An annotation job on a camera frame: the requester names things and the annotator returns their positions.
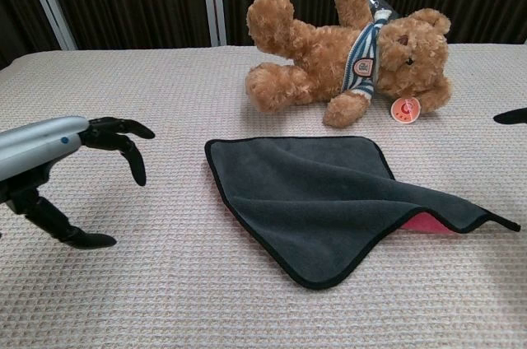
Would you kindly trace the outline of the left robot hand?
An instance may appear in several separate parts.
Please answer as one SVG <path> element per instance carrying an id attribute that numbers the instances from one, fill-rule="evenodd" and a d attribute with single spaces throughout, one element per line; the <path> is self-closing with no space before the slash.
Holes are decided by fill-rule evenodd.
<path id="1" fill-rule="evenodd" d="M 87 233 L 72 225 L 68 217 L 38 187 L 49 181 L 52 167 L 63 158 L 90 147 L 118 151 L 128 162 L 136 183 L 147 182 L 140 151 L 128 137 L 153 139 L 155 133 L 132 119 L 102 117 L 86 119 L 64 116 L 12 128 L 1 133 L 1 202 L 24 216 L 59 242 L 75 249 L 111 247 L 116 239 L 101 233 Z"/>

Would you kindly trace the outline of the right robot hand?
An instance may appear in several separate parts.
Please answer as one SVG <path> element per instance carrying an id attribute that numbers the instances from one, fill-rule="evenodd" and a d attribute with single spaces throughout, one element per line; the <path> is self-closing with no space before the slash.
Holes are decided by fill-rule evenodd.
<path id="1" fill-rule="evenodd" d="M 514 125 L 518 123 L 527 123 L 527 109 L 513 109 L 493 117 L 493 120 L 500 124 Z"/>

